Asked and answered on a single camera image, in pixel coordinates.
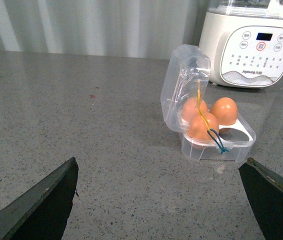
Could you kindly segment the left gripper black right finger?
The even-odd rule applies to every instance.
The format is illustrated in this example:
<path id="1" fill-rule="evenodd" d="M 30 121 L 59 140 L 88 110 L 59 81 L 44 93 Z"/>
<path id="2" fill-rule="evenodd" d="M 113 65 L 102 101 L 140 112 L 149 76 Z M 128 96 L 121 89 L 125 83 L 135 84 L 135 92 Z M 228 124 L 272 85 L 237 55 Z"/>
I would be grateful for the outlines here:
<path id="1" fill-rule="evenodd" d="M 283 240 L 283 177 L 252 157 L 239 168 L 254 217 L 266 240 Z"/>

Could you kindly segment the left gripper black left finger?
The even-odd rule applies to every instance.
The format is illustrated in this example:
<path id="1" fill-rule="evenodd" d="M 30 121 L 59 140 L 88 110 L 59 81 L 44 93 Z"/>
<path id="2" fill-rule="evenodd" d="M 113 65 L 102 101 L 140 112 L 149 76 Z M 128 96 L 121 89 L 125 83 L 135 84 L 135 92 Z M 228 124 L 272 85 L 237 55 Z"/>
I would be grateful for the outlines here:
<path id="1" fill-rule="evenodd" d="M 79 167 L 67 160 L 0 210 L 0 240 L 60 240 L 64 235 Z"/>

